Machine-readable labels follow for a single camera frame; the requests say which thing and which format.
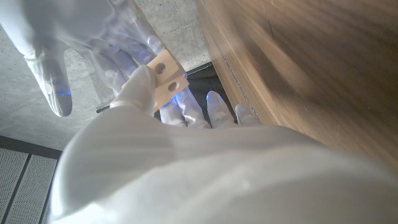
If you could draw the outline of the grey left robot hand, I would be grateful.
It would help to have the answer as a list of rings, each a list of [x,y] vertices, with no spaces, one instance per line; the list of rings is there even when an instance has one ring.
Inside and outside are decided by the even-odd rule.
[[[153,71],[63,151],[51,223],[396,223],[397,172],[189,91],[154,117]]]

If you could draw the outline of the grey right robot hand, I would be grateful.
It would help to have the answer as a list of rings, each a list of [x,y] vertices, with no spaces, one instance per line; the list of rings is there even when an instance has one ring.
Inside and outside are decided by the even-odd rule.
[[[89,60],[118,95],[138,66],[166,48],[131,0],[2,0],[1,26],[59,117],[72,112],[67,49]]]

